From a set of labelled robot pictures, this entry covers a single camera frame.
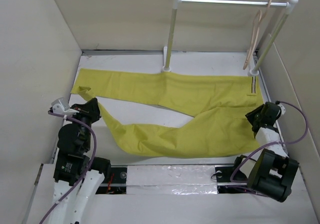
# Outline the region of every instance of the yellow fabric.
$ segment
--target yellow fabric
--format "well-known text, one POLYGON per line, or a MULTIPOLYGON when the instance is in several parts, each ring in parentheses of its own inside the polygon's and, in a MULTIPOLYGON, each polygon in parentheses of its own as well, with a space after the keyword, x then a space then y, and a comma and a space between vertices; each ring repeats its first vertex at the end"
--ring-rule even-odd
POLYGON ((247 112, 262 104, 251 77, 190 76, 81 69, 72 89, 85 100, 100 97, 160 105, 194 118, 181 128, 122 125, 99 104, 116 143, 140 156, 222 157, 258 147, 247 112))

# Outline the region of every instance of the beige wall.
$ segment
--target beige wall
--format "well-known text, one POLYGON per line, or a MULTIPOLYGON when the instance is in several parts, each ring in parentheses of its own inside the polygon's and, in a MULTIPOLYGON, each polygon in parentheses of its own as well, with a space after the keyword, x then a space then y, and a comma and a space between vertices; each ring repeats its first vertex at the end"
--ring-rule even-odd
MULTIPOLYGON (((299 144, 289 146, 288 150, 301 164, 318 218, 320 217, 319 10, 319 0, 299 0, 299 4, 287 19, 262 66, 271 97, 274 100, 299 103, 308 117, 311 135, 299 144)), ((288 109, 288 113, 281 118, 280 125, 286 140, 294 140, 304 128, 300 114, 291 109, 288 109)))
MULTIPOLYGON (((55 1, 81 49, 162 50, 167 43, 172 0, 55 1)), ((246 51, 256 12, 253 7, 181 4, 173 49, 246 51)))
POLYGON ((0 223, 21 223, 81 55, 54 0, 0 0, 0 223))

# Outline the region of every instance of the white horizontal bar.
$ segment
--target white horizontal bar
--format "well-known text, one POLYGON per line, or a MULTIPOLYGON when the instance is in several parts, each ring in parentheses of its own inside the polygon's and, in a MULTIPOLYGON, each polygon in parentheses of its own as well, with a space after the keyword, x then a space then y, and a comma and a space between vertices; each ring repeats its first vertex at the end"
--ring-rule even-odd
MULTIPOLYGON (((229 4, 229 5, 242 5, 242 6, 256 6, 266 7, 268 2, 259 1, 237 1, 237 0, 180 0, 182 3, 212 3, 212 4, 229 4)), ((272 2, 270 7, 273 8, 286 8, 288 3, 276 3, 272 2)))

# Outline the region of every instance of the metal frame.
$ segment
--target metal frame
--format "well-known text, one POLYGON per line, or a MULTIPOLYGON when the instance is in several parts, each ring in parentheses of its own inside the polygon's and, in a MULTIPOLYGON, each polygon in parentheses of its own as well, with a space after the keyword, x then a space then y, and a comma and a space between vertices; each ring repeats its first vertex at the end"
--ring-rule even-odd
MULTIPOLYGON (((237 1, 237 0, 173 0, 172 6, 172 13, 171 13, 171 22, 170 22, 170 31, 169 31, 169 38, 168 44, 163 49, 163 54, 165 57, 164 66, 162 68, 163 71, 170 72, 170 58, 172 52, 172 44, 174 40, 174 32, 175 32, 175 24, 176 24, 176 17, 177 17, 177 9, 179 3, 208 3, 208 4, 224 4, 224 5, 238 5, 238 6, 256 6, 256 7, 267 7, 268 2, 259 2, 259 1, 237 1)), ((249 70, 248 76, 257 76, 259 75, 259 67, 261 66, 263 60, 265 59, 268 51, 270 50, 274 40, 276 39, 277 35, 279 34, 281 28, 283 27, 287 17, 294 9, 295 5, 298 3, 299 0, 289 0, 289 2, 285 3, 278 3, 272 2, 270 7, 273 8, 285 8, 285 12, 282 15, 281 19, 277 23, 274 32, 272 33, 271 39, 269 40, 266 49, 263 51, 262 55, 260 56, 256 66, 249 70)))

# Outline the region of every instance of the yellow cloth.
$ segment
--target yellow cloth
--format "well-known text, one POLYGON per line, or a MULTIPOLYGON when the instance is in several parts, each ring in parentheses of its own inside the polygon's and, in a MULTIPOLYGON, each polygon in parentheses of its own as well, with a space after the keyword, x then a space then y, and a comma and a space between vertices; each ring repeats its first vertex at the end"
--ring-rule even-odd
POLYGON ((194 117, 181 128, 122 125, 99 104, 103 120, 116 143, 131 154, 222 157, 250 152, 258 147, 245 117, 247 112, 263 103, 255 78, 81 69, 72 93, 87 101, 97 95, 160 105, 194 117))

